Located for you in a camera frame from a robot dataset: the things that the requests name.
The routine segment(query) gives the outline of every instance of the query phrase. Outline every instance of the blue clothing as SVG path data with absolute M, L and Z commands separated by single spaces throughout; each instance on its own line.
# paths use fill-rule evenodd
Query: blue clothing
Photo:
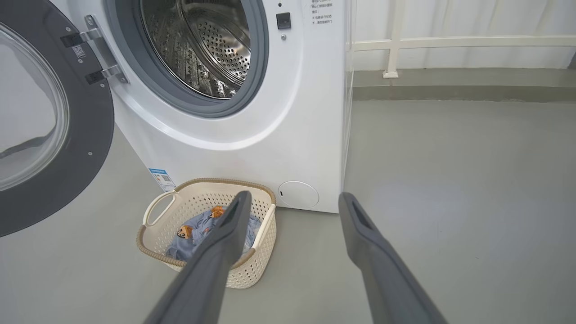
M 214 228 L 220 219 L 212 218 L 210 217 L 211 215 L 212 211 L 207 210 L 202 214 L 196 215 L 185 221 L 182 226 L 187 225 L 192 227 L 192 237 L 185 239 L 175 235 L 174 239 L 172 240 L 172 244 L 170 244 L 166 250 L 166 256 L 181 261 L 188 261 L 190 258 L 192 258 L 198 246 L 202 244 L 204 239 L 208 236 L 210 231 Z M 254 244 L 254 240 L 256 239 L 260 225 L 260 220 L 256 216 L 250 214 L 242 255 L 247 253 Z

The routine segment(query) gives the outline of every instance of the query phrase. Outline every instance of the beige plastic basket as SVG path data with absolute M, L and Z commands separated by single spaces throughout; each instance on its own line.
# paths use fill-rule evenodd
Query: beige plastic basket
M 180 272 L 186 262 L 167 257 L 166 249 L 183 222 L 215 206 L 228 206 L 236 194 L 248 190 L 252 194 L 251 213 L 262 222 L 252 248 L 230 268 L 226 287 L 248 288 L 258 282 L 276 241 L 276 198 L 267 187 L 256 183 L 229 179 L 194 179 L 163 193 L 150 203 L 138 231 L 136 244 L 145 254 L 164 262 Z M 152 223 L 150 212 L 163 198 L 172 201 Z

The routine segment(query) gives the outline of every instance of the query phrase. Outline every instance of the laundry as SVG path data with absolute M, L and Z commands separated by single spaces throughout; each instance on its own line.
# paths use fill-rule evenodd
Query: laundry
M 216 206 L 185 221 L 168 246 L 166 255 L 181 261 L 188 261 L 192 258 L 198 246 L 216 225 L 218 218 L 224 214 L 224 210 L 226 210 L 225 206 Z M 246 254 L 254 244 L 260 225 L 260 220 L 250 214 L 242 255 Z

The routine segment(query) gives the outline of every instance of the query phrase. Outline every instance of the white wall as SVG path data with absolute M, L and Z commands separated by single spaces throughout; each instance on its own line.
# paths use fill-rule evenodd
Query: white wall
M 576 35 L 576 1 L 548 0 L 551 11 L 536 30 L 546 0 L 406 0 L 402 38 L 494 35 Z M 395 0 L 357 2 L 356 42 L 391 38 Z M 399 69 L 434 67 L 527 67 L 563 69 L 574 47 L 414 48 L 399 52 Z M 355 70 L 386 69 L 388 50 L 357 51 Z

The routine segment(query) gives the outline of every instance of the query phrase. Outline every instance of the stainless steel drum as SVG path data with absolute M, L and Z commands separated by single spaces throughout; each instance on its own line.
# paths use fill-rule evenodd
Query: stainless steel drum
M 142 0 L 148 38 L 161 62 L 187 87 L 228 99 L 250 67 L 250 35 L 239 0 Z

